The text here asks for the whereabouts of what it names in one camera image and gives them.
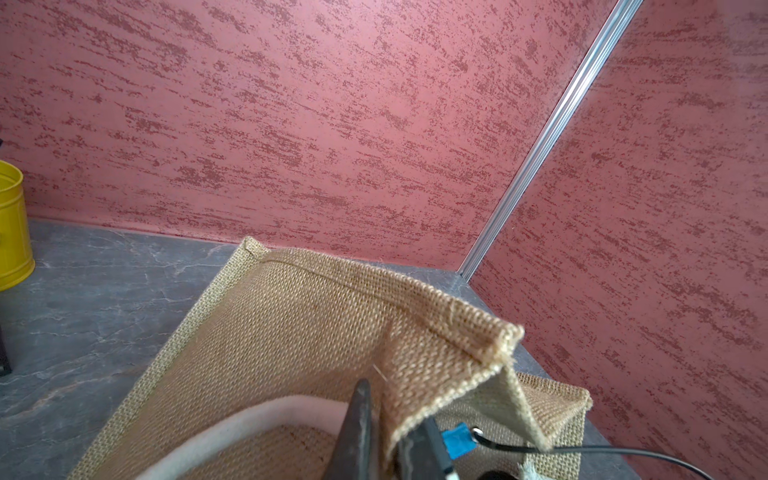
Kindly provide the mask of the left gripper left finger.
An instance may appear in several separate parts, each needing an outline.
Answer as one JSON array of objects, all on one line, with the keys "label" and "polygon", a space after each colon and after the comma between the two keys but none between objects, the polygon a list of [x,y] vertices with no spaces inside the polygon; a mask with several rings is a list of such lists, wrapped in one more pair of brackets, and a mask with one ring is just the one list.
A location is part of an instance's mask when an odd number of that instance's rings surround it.
[{"label": "left gripper left finger", "polygon": [[373,466],[373,417],[371,385],[355,385],[323,480],[368,480]]}]

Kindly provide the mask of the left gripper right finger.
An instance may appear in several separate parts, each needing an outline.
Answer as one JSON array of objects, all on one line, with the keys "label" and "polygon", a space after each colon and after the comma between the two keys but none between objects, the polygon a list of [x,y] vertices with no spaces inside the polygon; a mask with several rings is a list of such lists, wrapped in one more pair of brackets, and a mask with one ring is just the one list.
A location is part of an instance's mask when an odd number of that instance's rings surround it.
[{"label": "left gripper right finger", "polygon": [[445,480],[453,474],[452,460],[433,417],[398,442],[396,473],[401,480]]}]

